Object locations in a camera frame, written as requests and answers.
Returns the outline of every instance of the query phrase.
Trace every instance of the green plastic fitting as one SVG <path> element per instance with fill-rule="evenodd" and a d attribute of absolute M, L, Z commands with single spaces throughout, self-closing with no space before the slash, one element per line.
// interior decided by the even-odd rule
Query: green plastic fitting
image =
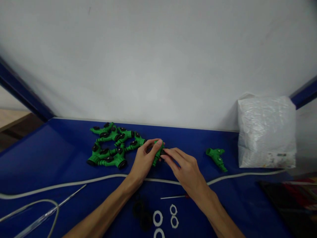
<path fill-rule="evenodd" d="M 92 155 L 87 160 L 87 164 L 91 166 L 96 166 L 100 160 L 99 153 L 101 151 L 101 146 L 98 142 L 95 142 L 95 144 L 92 147 Z"/>
<path fill-rule="evenodd" d="M 113 122 L 111 122 L 111 123 L 107 122 L 103 126 L 102 129 L 100 129 L 100 127 L 98 127 L 98 126 L 95 126 L 93 128 L 90 128 L 90 131 L 92 131 L 93 133 L 98 134 L 98 135 L 100 135 L 101 133 L 108 133 L 111 130 L 113 124 L 114 124 Z"/>
<path fill-rule="evenodd" d="M 99 152 L 99 159 L 104 159 L 104 158 L 107 158 L 111 155 L 114 155 L 115 153 L 117 153 L 117 149 L 112 149 L 112 150 L 109 150 L 108 148 L 107 149 L 103 149 Z"/>
<path fill-rule="evenodd" d="M 164 146 L 164 142 L 162 141 L 162 145 L 161 145 L 161 147 L 160 147 L 160 149 L 158 150 L 158 152 L 156 152 L 156 154 L 155 154 L 155 157 L 154 157 L 154 161 L 153 161 L 153 164 L 152 164 L 152 166 L 156 166 L 156 163 L 158 162 L 158 160 L 160 159 L 160 157 L 161 157 L 161 153 L 162 153 L 162 151 L 163 151 L 163 149 L 165 148 L 165 146 Z"/>
<path fill-rule="evenodd" d="M 215 164 L 221 169 L 222 172 L 227 172 L 228 170 L 224 166 L 224 162 L 222 158 L 220 158 L 220 155 L 222 155 L 225 152 L 224 149 L 207 149 L 206 155 L 212 158 L 212 160 L 215 162 Z"/>
<path fill-rule="evenodd" d="M 96 141 L 97 142 L 105 142 L 105 141 L 118 141 L 120 134 L 118 133 L 118 129 L 116 125 L 113 125 L 111 127 L 111 133 L 101 133 L 100 134 L 101 138 L 98 138 Z"/>
<path fill-rule="evenodd" d="M 134 136 L 133 131 L 127 131 L 126 128 L 118 127 L 119 132 L 121 133 L 118 141 L 115 143 L 115 146 L 118 146 L 124 143 L 128 138 L 132 138 Z"/>
<path fill-rule="evenodd" d="M 137 149 L 146 142 L 146 139 L 143 139 L 138 132 L 134 132 L 134 139 L 135 140 L 130 143 L 125 151 Z"/>
<path fill-rule="evenodd" d="M 118 169 L 123 169 L 127 165 L 127 161 L 124 158 L 125 154 L 125 146 L 122 143 L 120 145 L 120 148 L 117 149 L 117 154 L 112 157 L 109 156 L 105 159 L 101 159 L 98 161 L 98 165 L 104 165 L 104 166 L 117 166 Z"/>

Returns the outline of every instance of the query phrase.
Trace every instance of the blue metal frame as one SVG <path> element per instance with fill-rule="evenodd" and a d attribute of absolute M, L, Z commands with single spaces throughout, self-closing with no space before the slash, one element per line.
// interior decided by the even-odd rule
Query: blue metal frame
<path fill-rule="evenodd" d="M 33 112 L 43 122 L 53 118 L 53 113 L 44 105 L 41 100 L 31 93 L 27 85 L 14 76 L 7 65 L 0 61 L 0 85 L 18 99 L 24 106 Z"/>
<path fill-rule="evenodd" d="M 311 79 L 308 85 L 305 85 L 292 96 L 291 100 L 295 104 L 297 110 L 313 101 L 315 98 L 317 98 L 317 76 Z"/>

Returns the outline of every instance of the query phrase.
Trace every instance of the forearm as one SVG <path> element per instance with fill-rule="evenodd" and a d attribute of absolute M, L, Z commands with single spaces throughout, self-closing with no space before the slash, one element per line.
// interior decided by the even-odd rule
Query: forearm
<path fill-rule="evenodd" d="M 84 220 L 71 229 L 63 238 L 102 237 L 122 207 L 139 188 L 140 184 L 126 177 L 121 185 Z"/>
<path fill-rule="evenodd" d="M 209 187 L 205 189 L 204 195 L 194 201 L 202 212 L 207 216 L 215 233 L 219 238 L 222 237 L 244 237 L 243 233 L 232 221 L 217 195 Z"/>

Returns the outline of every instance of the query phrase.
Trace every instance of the blue workbench surface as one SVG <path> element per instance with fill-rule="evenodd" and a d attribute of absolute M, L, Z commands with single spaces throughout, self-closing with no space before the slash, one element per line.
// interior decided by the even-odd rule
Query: blue workbench surface
<path fill-rule="evenodd" d="M 34 133 L 28 135 L 0 154 L 0 192 L 19 194 L 31 190 L 66 182 L 93 179 L 105 175 L 128 174 L 136 151 L 128 152 L 128 166 L 119 171 L 116 167 L 91 167 L 86 160 L 97 135 L 89 131 L 92 126 L 103 126 L 103 122 L 52 119 Z M 178 147 L 197 159 L 200 171 L 207 181 L 214 178 L 244 172 L 268 172 L 266 169 L 239 169 L 238 133 L 116 124 L 128 130 L 138 131 L 143 138 L 162 138 L 166 147 Z M 113 148 L 114 142 L 106 142 Z M 207 148 L 221 148 L 227 173 L 221 173 L 214 162 L 205 154 Z M 176 180 L 169 166 L 160 162 L 152 168 L 149 178 Z M 287 227 L 272 207 L 256 181 L 270 182 L 289 180 L 287 173 L 273 176 L 246 176 L 227 179 L 211 185 L 233 221 L 246 237 L 291 237 Z M 88 184 L 60 209 L 52 237 L 61 237 L 86 217 L 115 190 L 123 178 L 112 178 Z M 81 186 L 46 191 L 29 197 L 0 200 L 0 217 L 39 199 L 64 200 Z M 190 199 L 177 198 L 160 200 L 160 197 L 184 194 L 181 186 L 144 182 L 139 190 L 147 200 L 151 212 L 160 210 L 163 214 L 163 229 L 166 237 L 216 237 L 207 218 Z M 169 207 L 177 207 L 179 226 L 172 229 Z M 130 200 L 119 213 L 106 233 L 107 237 L 153 237 L 155 227 L 143 232 L 138 220 L 132 215 L 133 201 Z M 43 215 L 51 204 L 36 204 L 14 218 L 0 223 L 1 237 L 14 237 L 26 226 Z M 54 216 L 51 216 L 29 237 L 46 237 Z"/>

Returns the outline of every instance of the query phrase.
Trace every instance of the metal rod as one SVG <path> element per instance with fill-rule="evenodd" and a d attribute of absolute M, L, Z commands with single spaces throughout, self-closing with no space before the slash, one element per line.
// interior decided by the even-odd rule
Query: metal rod
<path fill-rule="evenodd" d="M 175 196 L 175 197 L 165 197 L 165 198 L 161 198 L 161 199 L 179 198 L 179 197 L 186 197 L 186 196 L 185 196 L 185 195 L 182 195 L 182 196 Z"/>

